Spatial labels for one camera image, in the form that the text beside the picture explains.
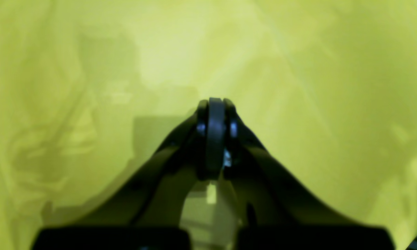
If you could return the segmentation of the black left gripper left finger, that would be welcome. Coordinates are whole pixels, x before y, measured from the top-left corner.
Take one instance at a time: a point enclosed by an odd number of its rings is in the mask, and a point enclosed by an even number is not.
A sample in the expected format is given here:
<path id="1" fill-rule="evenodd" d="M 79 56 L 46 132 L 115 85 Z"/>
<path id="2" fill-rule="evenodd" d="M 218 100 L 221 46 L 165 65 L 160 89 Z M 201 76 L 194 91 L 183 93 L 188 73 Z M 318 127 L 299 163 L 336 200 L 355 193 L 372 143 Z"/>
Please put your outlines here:
<path id="1" fill-rule="evenodd" d="M 199 102 L 151 158 L 104 204 L 70 226 L 44 229 L 34 250 L 191 250 L 179 228 L 185 199 L 198 181 L 224 166 L 226 105 Z"/>

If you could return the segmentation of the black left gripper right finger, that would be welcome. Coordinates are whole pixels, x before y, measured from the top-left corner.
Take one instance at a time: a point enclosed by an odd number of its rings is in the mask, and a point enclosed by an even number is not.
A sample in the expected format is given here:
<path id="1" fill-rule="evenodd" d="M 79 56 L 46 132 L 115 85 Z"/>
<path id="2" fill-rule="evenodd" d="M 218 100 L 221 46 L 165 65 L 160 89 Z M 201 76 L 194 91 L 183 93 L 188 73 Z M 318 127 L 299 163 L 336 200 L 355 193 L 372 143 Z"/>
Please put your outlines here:
<path id="1" fill-rule="evenodd" d="M 313 195 L 276 160 L 224 99 L 224 168 L 237 197 L 243 226 L 237 250 L 393 250 L 386 229 L 365 226 Z"/>

